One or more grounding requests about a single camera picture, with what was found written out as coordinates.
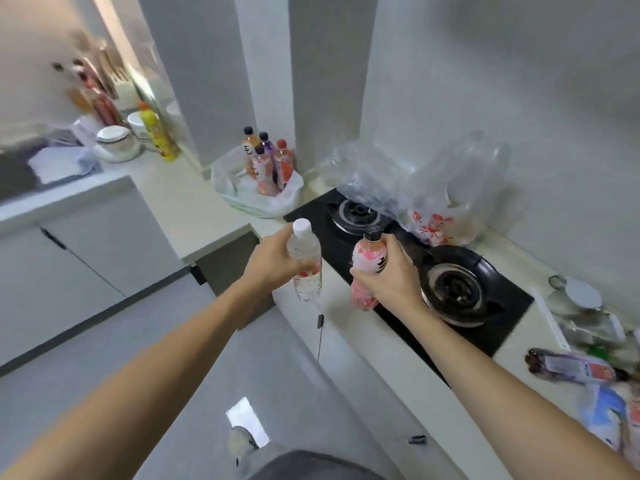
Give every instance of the foot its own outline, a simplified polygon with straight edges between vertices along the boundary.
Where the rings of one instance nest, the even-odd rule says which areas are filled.
[[[240,465],[242,459],[249,453],[256,451],[258,445],[255,443],[253,436],[246,428],[242,426],[234,426],[227,437],[227,446],[229,453],[234,458],[236,467]]]

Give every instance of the kitchen counter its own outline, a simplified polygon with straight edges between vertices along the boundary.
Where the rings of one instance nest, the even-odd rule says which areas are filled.
[[[52,205],[79,201],[96,191],[117,191],[134,184],[144,197],[176,254],[187,264],[253,231],[270,235],[281,219],[259,219],[233,209],[204,181],[186,158],[165,163],[146,152],[122,164],[103,164],[104,172],[48,192],[0,205],[0,231],[23,219],[45,215]],[[302,201],[329,190],[320,179],[308,184]],[[500,235],[487,231],[473,246],[512,282],[544,296],[554,271]],[[500,460],[451,390],[405,345],[374,312],[350,305],[350,288],[324,263],[321,306],[325,316],[357,355],[368,362],[470,479],[508,479]],[[300,319],[282,309],[288,320]],[[567,414],[577,416],[580,386],[556,385],[533,377],[524,354],[532,346],[557,348],[556,339],[537,304],[530,307],[494,359],[517,378],[539,391]]]

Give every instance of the green object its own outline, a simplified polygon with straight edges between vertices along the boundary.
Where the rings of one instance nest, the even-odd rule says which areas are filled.
[[[604,349],[604,347],[600,347],[598,345],[590,345],[587,349],[587,355],[591,355],[592,357],[601,358],[606,360],[607,362],[611,358],[609,352]]]

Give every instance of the packaging bag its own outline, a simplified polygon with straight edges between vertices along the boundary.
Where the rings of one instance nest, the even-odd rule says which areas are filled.
[[[395,218],[422,242],[464,245],[486,226],[508,162],[507,145],[473,132],[427,155],[418,168],[350,142],[319,172],[345,197]]]
[[[244,149],[238,146],[211,167],[213,187],[229,205],[265,219],[282,217],[297,208],[305,184],[298,172],[293,172],[281,193],[267,197],[256,192],[255,180],[245,171],[245,161]]]

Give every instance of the water bottle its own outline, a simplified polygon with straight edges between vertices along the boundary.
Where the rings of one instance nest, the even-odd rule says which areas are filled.
[[[296,219],[293,222],[293,235],[287,242],[287,250],[293,259],[312,259],[317,268],[303,271],[293,278],[293,287],[302,301],[315,301],[322,288],[322,253],[320,241],[311,231],[308,219]]]

